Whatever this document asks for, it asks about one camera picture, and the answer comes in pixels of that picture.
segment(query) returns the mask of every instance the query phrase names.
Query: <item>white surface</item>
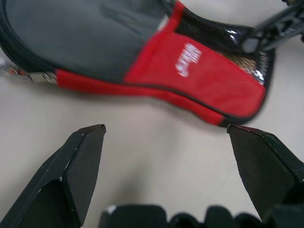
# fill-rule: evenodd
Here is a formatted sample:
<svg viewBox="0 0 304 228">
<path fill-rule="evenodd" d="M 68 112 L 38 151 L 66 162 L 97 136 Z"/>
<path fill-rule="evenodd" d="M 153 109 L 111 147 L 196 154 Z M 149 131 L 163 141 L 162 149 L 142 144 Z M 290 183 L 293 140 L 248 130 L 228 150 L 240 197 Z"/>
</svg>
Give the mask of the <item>white surface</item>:
<svg viewBox="0 0 304 228">
<path fill-rule="evenodd" d="M 254 26 L 284 8 L 280 0 L 188 0 L 209 19 Z M 248 126 L 276 134 L 304 161 L 304 44 L 277 52 L 265 108 Z M 0 219 L 39 166 L 79 128 L 106 124 L 96 189 L 84 227 L 103 209 L 163 205 L 202 220 L 210 204 L 257 214 L 238 175 L 229 135 L 191 113 L 149 98 L 99 97 L 0 77 Z"/>
</svg>

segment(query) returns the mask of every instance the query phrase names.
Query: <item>gray fabric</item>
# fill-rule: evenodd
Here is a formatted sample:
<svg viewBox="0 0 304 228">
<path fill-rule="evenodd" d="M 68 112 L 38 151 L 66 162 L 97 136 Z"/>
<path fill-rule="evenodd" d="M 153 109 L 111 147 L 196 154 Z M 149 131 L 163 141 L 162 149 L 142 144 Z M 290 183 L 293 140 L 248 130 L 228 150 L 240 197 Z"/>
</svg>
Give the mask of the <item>gray fabric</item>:
<svg viewBox="0 0 304 228">
<path fill-rule="evenodd" d="M 7 0 L 9 22 L 40 57 L 119 82 L 165 16 L 162 0 Z"/>
</svg>

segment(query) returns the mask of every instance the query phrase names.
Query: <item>white floor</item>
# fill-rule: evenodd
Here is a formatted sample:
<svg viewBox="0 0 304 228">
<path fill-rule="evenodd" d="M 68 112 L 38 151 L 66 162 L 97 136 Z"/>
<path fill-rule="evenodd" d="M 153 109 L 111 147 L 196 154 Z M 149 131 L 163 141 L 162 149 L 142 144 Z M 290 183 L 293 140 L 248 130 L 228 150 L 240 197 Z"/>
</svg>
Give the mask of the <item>white floor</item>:
<svg viewBox="0 0 304 228">
<path fill-rule="evenodd" d="M 199 15 L 254 26 L 280 0 L 185 0 Z M 276 134 L 304 161 L 304 44 L 278 49 L 265 108 L 248 124 Z M 238 175 L 229 135 L 149 98 L 98 97 L 0 77 L 0 220 L 39 166 L 79 128 L 106 124 L 96 189 L 84 227 L 112 204 L 163 205 L 203 220 L 208 205 L 257 214 Z"/>
</svg>

